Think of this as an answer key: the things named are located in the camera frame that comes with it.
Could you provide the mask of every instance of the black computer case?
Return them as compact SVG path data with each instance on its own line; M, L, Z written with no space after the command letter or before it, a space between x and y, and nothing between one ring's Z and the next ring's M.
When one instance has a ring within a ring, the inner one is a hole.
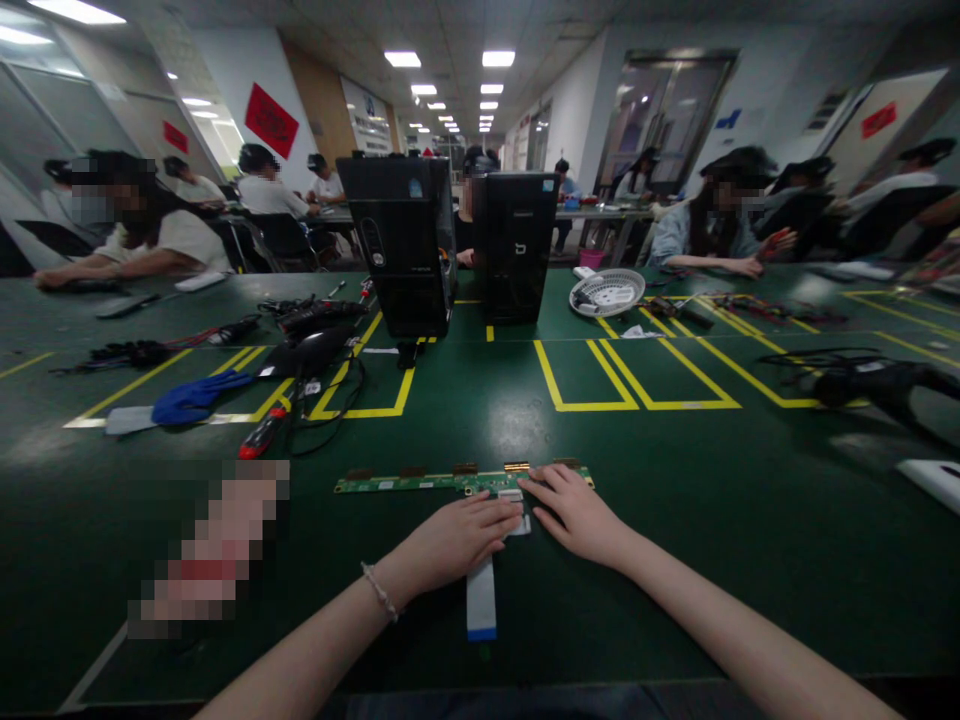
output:
M445 158L337 160L360 246L393 337L443 337L457 288Z
M557 214L556 173L490 173L473 181L477 280L490 325L540 315Z

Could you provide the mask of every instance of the ceiling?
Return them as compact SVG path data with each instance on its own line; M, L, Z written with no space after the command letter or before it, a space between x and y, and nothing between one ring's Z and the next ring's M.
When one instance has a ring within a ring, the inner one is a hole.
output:
M402 131L420 122L442 130L452 115L475 136L479 116L503 133L608 23L804 22L893 23L956 13L955 0L91 0L138 22L161 61L180 75L184 94L216 99L216 86L192 47L188 28L275 26L305 51L394 105ZM422 67L393 68L384 50L414 50ZM484 50L516 50L510 68L484 68ZM435 98L417 107L411 84L432 84ZM499 83L499 96L480 94ZM425 108L442 101L443 112ZM496 100L495 111L480 111Z

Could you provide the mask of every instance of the red sign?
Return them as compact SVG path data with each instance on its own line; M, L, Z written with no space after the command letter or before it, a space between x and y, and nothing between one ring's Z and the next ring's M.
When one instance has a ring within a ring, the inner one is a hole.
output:
M290 157L300 123L256 83L250 92L244 123L284 160Z
M894 100L893 102L884 105L870 117L864 119L863 123L861 123L863 139L866 140L867 138L873 137L878 132L883 130L887 125L892 125L896 121L897 103Z
M163 139L168 143L173 145L177 150L182 152L184 155L190 154L190 144L187 136L182 132L177 130L173 125L168 123L166 120L163 121Z

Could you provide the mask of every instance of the hand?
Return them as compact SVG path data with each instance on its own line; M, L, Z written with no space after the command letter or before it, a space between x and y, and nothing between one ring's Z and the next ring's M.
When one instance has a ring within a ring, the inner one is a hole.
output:
M473 248L462 250L457 253L457 262L467 268L472 268L475 262L473 257Z
M66 268L63 270L40 270L33 274L33 284L41 290L53 290L73 279Z
M797 233L790 228L784 228L773 233L763 241L756 257L760 260L769 260L780 253L784 253L797 244Z
M399 609L417 595L468 575L504 548L520 526L519 503L487 502L485 490L440 508L376 564L373 574Z
M520 487L560 517L558 522L544 508L533 509L547 532L573 554L617 569L624 548L635 533L590 489L587 481L566 465L531 470L530 477L543 484L520 480Z
M763 265L756 257L725 258L720 267L737 275L746 275L753 280L757 280L763 275Z

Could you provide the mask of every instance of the green circuit board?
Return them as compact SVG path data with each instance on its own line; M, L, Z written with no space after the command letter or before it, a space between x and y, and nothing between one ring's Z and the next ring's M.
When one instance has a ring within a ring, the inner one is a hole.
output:
M595 487L590 469L581 465L574 458L557 459L554 462L562 463L580 473L590 487ZM518 489L517 480L529 479L530 464L526 462L505 463L503 470L478 472L476 463L463 463L454 466L447 474L428 474L424 467L408 467L395 476L374 476L373 470L351 470L345 478L337 481L333 492L343 493L361 492L396 492L398 490L436 490L452 488L464 495L489 490L496 495L500 490Z

